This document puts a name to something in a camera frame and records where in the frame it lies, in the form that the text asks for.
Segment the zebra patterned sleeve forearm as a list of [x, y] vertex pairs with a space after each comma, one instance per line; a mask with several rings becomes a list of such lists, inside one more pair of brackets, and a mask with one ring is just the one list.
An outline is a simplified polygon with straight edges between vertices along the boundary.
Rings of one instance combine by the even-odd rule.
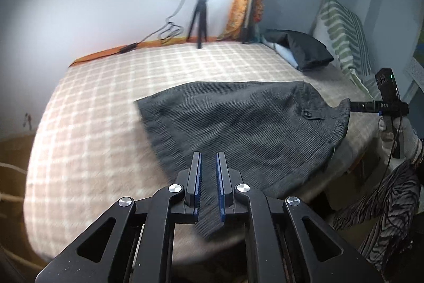
[[381, 186], [333, 216], [334, 230], [376, 219], [359, 253], [385, 275], [407, 238], [418, 211], [423, 186], [423, 159], [404, 161], [383, 179]]

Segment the gloved right hand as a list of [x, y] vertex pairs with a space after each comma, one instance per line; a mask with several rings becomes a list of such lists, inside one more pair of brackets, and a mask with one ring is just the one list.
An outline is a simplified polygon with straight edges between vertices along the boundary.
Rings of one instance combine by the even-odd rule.
[[[393, 121], [393, 129], [403, 135], [403, 147], [406, 160], [409, 160], [415, 169], [420, 169], [423, 163], [423, 141], [420, 140], [414, 132], [413, 127], [407, 117], [396, 118]], [[380, 152], [382, 158], [388, 161], [392, 146], [395, 141], [395, 135], [388, 129], [383, 117], [379, 119], [379, 139], [381, 144]]]

